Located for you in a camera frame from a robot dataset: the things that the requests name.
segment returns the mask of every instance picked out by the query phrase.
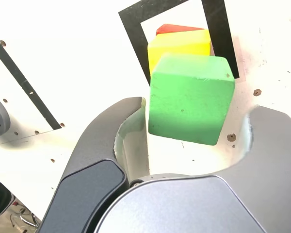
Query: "stacked blocks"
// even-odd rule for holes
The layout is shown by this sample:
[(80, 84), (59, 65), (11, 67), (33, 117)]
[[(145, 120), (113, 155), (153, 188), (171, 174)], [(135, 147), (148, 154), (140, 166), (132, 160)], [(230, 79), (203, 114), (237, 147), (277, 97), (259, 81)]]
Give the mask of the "stacked blocks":
[(165, 54), (151, 77), (149, 133), (215, 145), (234, 85), (225, 58)]
[(216, 145), (235, 80), (225, 58), (210, 56), (209, 31), (164, 24), (148, 58), (149, 133)]
[(208, 30), (158, 34), (148, 44), (150, 74), (164, 53), (185, 53), (210, 55), (210, 35)]

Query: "white table surface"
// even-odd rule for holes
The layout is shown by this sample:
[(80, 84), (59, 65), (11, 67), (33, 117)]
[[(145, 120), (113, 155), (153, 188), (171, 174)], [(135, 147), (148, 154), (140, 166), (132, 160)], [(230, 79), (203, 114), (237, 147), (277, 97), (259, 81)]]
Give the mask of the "white table surface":
[[(0, 100), (12, 118), (0, 137), (0, 181), (43, 218), (71, 152), (86, 126), (113, 103), (148, 97), (149, 87), (118, 11), (124, 1), (0, 1), (0, 39), (43, 102), (65, 128), (52, 131), (0, 63)], [(291, 0), (226, 0), (241, 77), (216, 146), (148, 136), (151, 174), (205, 174), (238, 155), (226, 136), (262, 105), (291, 117)], [(163, 23), (205, 27), (199, 0), (142, 23), (146, 37)], [(262, 94), (253, 96), (255, 89)]]

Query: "red cube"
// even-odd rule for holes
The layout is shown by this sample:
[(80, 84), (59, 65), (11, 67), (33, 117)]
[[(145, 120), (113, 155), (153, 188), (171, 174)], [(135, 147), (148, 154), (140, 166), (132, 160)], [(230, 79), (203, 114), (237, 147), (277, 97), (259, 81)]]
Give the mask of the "red cube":
[(178, 33), (178, 32), (197, 31), (197, 30), (204, 30), (204, 29), (179, 26), (179, 25), (173, 25), (173, 24), (163, 24), (156, 30), (156, 35), (162, 34), (162, 33)]

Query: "black tape strip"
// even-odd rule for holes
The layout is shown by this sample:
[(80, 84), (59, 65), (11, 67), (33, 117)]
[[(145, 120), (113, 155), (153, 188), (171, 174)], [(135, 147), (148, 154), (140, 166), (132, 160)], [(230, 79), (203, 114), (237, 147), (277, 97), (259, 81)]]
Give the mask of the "black tape strip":
[[(122, 23), (133, 46), (140, 66), (150, 84), (150, 71), (145, 33), (141, 23), (188, 0), (141, 0), (119, 12)], [(224, 0), (202, 0), (213, 50), (225, 57), (235, 78), (239, 78), (232, 37)]]
[(54, 130), (60, 129), (61, 128), (60, 124), (58, 124), (56, 119), (53, 117), (52, 113), (45, 106), (43, 101), (35, 92), (34, 88), (30, 85), (28, 80), (25, 78), (25, 76), (22, 74), (22, 72), (19, 70), (17, 65), (14, 63), (14, 61), (11, 59), (11, 57), (5, 51), (5, 49), (3, 48), (1, 44), (0, 44), (0, 60), (3, 62), (5, 67), (9, 70), (9, 72), (13, 75), (13, 77), (18, 82), (18, 84), (23, 88), (27, 96), (31, 99), (33, 104), (36, 106), (36, 108), (39, 110), (39, 112), (48, 122), (50, 127), (52, 127), (52, 129)]
[(239, 78), (224, 0), (202, 0), (214, 54), (225, 57), (235, 79)]

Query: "yellow cube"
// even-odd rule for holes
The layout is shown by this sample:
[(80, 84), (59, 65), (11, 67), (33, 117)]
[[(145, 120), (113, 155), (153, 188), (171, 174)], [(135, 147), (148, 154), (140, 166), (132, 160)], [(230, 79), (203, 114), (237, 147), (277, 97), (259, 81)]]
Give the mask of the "yellow cube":
[(150, 74), (166, 52), (210, 55), (208, 30), (158, 34), (147, 46)]

